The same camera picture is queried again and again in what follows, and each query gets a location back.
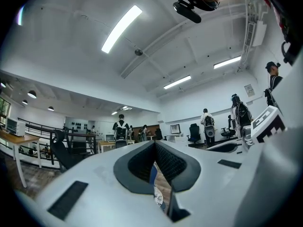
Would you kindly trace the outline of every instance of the wooden floor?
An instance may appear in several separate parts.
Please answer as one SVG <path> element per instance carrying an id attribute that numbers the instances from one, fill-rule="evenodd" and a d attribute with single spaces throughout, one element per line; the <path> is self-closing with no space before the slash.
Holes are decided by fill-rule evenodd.
<path id="1" fill-rule="evenodd" d="M 5 161 L 8 170 L 8 178 L 11 181 L 11 185 L 13 189 L 20 190 L 21 192 L 25 193 L 32 199 L 34 199 L 36 195 L 46 185 L 48 185 L 53 179 L 55 179 L 57 176 L 61 174 L 59 170 L 51 170 L 44 168 L 41 169 L 36 166 L 21 163 L 23 175 L 27 183 L 27 188 L 24 188 L 19 177 L 16 162 L 12 158 L 2 153 L 0 153 L 0 157 L 3 158 Z M 156 176 L 155 184 L 163 194 L 163 201 L 165 202 L 166 205 L 165 211 L 167 211 L 169 206 L 171 187 L 168 184 L 168 182 L 165 180 L 158 166 L 157 169 L 158 169 L 158 173 Z"/>
<path id="2" fill-rule="evenodd" d="M 32 199 L 34 199 L 46 185 L 61 174 L 59 170 L 40 169 L 39 167 L 21 162 L 23 175 L 27 183 L 27 188 L 24 188 L 18 173 L 16 162 L 2 153 L 0 153 L 0 155 L 0 157 L 5 160 L 6 168 L 8 170 L 8 178 L 13 189 L 17 189 L 25 193 Z"/>

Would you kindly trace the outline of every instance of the ceiling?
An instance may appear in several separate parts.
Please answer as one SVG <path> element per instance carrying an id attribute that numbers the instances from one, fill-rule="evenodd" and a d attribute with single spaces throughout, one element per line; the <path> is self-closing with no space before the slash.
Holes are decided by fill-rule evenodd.
<path id="1" fill-rule="evenodd" d="M 200 24 L 177 14 L 172 6 L 176 1 L 31 0 L 24 8 L 22 31 L 17 33 L 22 33 L 28 43 L 47 44 L 44 60 L 55 60 L 52 51 L 64 54 L 64 51 L 81 50 L 92 62 L 113 70 L 126 81 L 136 82 L 157 98 L 236 72 L 239 63 L 217 70 L 213 65 L 241 55 L 246 23 L 244 0 L 222 1 L 214 12 L 196 9 L 202 17 Z M 125 30 L 109 54 L 102 52 L 109 33 L 133 5 L 137 5 L 142 14 Z M 134 54 L 137 48 L 144 51 L 140 57 Z M 83 66 L 92 75 L 96 73 L 93 63 Z M 187 75 L 192 79 L 179 87 L 163 89 Z M 78 100 L 71 92 L 43 84 L 36 83 L 34 87 L 44 97 L 81 101 L 95 108 L 102 104 L 83 95 Z"/>
<path id="2" fill-rule="evenodd" d="M 29 106 L 47 109 L 54 106 L 56 112 L 69 114 L 69 111 L 77 109 L 97 110 L 110 115 L 112 112 L 119 111 L 125 105 L 109 102 L 106 100 L 81 95 L 71 91 L 67 91 L 58 87 L 52 87 L 34 81 L 27 81 L 16 78 L 7 74 L 0 73 L 1 81 L 6 82 L 6 88 L 2 87 L 2 92 L 15 100 L 19 104 L 26 99 Z M 27 95 L 30 90 L 34 90 L 37 99 L 33 99 Z M 133 108 L 132 112 L 141 112 L 141 109 Z"/>

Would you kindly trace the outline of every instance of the black slot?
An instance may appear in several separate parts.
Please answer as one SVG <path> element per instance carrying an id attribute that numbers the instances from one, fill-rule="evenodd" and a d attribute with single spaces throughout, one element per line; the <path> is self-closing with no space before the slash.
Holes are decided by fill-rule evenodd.
<path id="1" fill-rule="evenodd" d="M 75 181 L 48 209 L 48 212 L 57 218 L 64 220 L 87 186 L 88 183 Z"/>
<path id="2" fill-rule="evenodd" d="M 218 161 L 219 164 L 224 165 L 224 166 L 229 166 L 232 168 L 239 169 L 241 166 L 241 163 L 234 162 L 234 161 L 227 161 L 227 160 L 220 160 Z"/>

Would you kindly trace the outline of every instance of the white wall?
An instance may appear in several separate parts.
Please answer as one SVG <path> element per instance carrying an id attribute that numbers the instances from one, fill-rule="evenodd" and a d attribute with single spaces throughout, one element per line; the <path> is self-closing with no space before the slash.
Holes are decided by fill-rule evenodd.
<path id="1" fill-rule="evenodd" d="M 255 95 L 248 97 L 244 86 L 251 84 Z M 221 128 L 228 127 L 228 115 L 232 106 L 232 94 L 238 94 L 241 101 L 249 103 L 249 109 L 253 116 L 259 115 L 265 108 L 262 91 L 259 89 L 256 79 L 247 71 L 236 75 L 228 75 L 225 78 L 214 80 L 210 83 L 195 87 L 174 97 L 162 100 L 162 111 L 158 120 L 163 120 L 160 128 L 163 135 L 170 133 L 170 125 L 180 124 L 184 135 L 190 135 L 189 127 L 192 123 L 200 126 L 201 138 L 204 140 L 204 128 L 200 124 L 203 109 L 214 116 L 217 128 L 215 140 L 223 140 Z"/>
<path id="2" fill-rule="evenodd" d="M 263 44 L 256 48 L 250 63 L 250 72 L 257 79 L 262 91 L 269 87 L 269 74 L 265 69 L 268 62 L 273 61 L 281 64 L 279 76 L 283 78 L 288 75 L 292 68 L 290 64 L 283 62 L 284 57 L 281 52 L 281 44 L 284 38 L 272 10 L 269 11 L 268 15 L 265 15 L 264 23 L 267 24 L 267 30 Z"/>
<path id="3" fill-rule="evenodd" d="M 65 122 L 64 114 L 29 106 L 19 112 L 19 118 L 59 129 L 62 129 Z"/>

